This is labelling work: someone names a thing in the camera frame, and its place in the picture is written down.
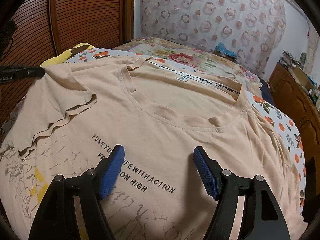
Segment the beige printed t-shirt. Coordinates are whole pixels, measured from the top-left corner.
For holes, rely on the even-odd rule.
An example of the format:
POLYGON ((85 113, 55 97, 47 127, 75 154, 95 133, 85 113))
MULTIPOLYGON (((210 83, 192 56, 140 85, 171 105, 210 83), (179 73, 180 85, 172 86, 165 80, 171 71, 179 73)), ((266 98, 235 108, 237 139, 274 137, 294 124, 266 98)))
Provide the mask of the beige printed t-shirt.
POLYGON ((222 168, 262 175, 290 237, 306 229, 299 173, 281 136, 241 84, 195 74, 182 80, 154 59, 109 56, 45 68, 1 145, 1 202, 20 239, 57 174, 94 168, 114 146, 125 159, 102 207, 116 239, 202 239, 216 202, 193 162, 202 146, 222 168))

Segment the yellow garment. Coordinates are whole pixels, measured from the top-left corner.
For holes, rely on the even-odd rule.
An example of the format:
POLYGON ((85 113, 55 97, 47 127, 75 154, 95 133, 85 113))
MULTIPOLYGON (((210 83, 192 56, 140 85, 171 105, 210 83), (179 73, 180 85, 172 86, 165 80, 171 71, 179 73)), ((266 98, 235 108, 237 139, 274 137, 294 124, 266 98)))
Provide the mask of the yellow garment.
POLYGON ((64 63, 74 55, 81 53, 87 49, 93 49, 93 48, 95 47, 93 45, 90 45, 89 43, 77 44, 72 49, 67 49, 64 52, 62 52, 60 55, 44 61, 43 63, 41 63, 40 67, 46 67, 46 66, 64 63))

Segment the brown wooden wardrobe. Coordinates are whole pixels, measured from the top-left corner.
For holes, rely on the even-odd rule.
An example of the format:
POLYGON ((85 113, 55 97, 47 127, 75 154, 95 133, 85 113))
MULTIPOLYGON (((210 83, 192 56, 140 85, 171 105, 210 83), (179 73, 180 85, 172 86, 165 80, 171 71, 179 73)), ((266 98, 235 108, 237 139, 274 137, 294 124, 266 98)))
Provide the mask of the brown wooden wardrobe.
POLYGON ((38 67, 86 42, 115 48, 133 38, 134 0, 1 0, 1 69, 38 67))

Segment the orange-print white bed sheet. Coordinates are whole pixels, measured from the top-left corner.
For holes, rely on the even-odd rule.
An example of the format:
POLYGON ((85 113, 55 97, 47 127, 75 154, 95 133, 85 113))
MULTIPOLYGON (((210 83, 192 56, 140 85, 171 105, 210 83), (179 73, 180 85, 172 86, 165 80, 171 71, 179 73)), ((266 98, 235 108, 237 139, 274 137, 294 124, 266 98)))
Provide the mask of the orange-print white bed sheet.
MULTIPOLYGON (((77 53, 70 57, 66 63, 89 62, 97 59, 102 59, 107 56, 144 56, 141 52, 131 52, 115 49, 93 48, 77 53)), ((255 94, 246 91, 249 104, 257 109, 257 111, 266 119, 274 130, 280 135, 285 147, 289 152, 290 159, 294 163, 298 171, 298 186, 299 186, 299 212, 302 213, 305 200, 305 158, 300 138, 300 132, 293 120, 286 114, 271 105, 266 100, 255 94)))

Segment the dark navy bed cover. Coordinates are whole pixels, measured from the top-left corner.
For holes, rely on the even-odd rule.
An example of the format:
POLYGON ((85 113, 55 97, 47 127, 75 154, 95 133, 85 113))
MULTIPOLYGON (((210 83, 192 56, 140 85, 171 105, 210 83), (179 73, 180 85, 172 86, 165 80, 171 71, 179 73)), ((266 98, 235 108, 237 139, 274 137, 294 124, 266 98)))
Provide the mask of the dark navy bed cover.
POLYGON ((260 80, 260 83, 261 83, 260 90, 261 90, 262 98, 265 101, 267 101, 269 104, 271 104, 272 106, 275 106, 273 97, 272 97, 270 89, 268 87, 268 84, 261 78, 259 78, 259 80, 260 80))

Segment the brown wooden dresser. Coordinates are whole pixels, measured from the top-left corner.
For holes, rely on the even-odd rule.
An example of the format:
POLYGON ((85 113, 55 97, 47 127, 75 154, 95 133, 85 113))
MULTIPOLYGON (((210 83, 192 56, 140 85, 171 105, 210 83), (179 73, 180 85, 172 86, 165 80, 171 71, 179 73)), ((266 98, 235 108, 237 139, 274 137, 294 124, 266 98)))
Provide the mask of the brown wooden dresser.
POLYGON ((278 109, 299 130, 306 163, 306 201, 319 198, 319 112, 293 73, 277 63, 268 81, 278 109))

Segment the cardboard box on dresser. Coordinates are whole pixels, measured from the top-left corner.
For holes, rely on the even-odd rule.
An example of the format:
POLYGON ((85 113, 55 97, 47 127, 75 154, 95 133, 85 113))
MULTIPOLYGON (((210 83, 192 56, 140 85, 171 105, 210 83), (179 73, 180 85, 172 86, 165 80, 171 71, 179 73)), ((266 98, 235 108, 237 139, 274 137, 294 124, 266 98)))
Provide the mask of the cardboard box on dresser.
POLYGON ((313 88, 313 85, 311 81, 309 80, 308 76, 299 68, 295 67, 293 68, 293 74, 297 80, 297 82, 305 87, 307 90, 310 90, 313 88))

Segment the floral beige blanket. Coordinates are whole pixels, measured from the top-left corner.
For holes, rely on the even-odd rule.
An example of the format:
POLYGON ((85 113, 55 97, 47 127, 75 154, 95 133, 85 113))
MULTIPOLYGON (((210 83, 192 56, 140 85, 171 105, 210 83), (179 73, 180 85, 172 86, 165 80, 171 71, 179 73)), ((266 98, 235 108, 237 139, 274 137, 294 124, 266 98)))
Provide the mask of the floral beige blanket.
POLYGON ((237 63, 206 51, 156 37, 135 38, 116 49, 160 57, 184 64, 198 72, 224 76, 241 83, 252 94, 261 96, 262 84, 255 74, 237 63))

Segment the blue box on bed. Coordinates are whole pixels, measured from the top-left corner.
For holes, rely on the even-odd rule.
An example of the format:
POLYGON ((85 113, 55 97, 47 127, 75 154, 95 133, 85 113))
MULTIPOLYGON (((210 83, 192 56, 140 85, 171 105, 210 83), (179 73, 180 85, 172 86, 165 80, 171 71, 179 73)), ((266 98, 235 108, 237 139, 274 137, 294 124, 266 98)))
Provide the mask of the blue box on bed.
POLYGON ((236 62, 237 55, 235 52, 226 48, 226 46, 220 42, 214 49, 214 54, 220 57, 224 57, 229 61, 236 62))

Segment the patterned lace curtain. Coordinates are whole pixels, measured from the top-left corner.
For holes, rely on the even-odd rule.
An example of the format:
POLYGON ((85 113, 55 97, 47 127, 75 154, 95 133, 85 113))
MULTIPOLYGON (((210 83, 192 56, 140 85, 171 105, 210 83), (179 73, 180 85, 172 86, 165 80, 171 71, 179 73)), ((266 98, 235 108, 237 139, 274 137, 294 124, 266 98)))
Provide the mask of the patterned lace curtain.
POLYGON ((286 28, 283 0, 142 0, 146 36, 212 52, 223 44, 258 76, 286 28))

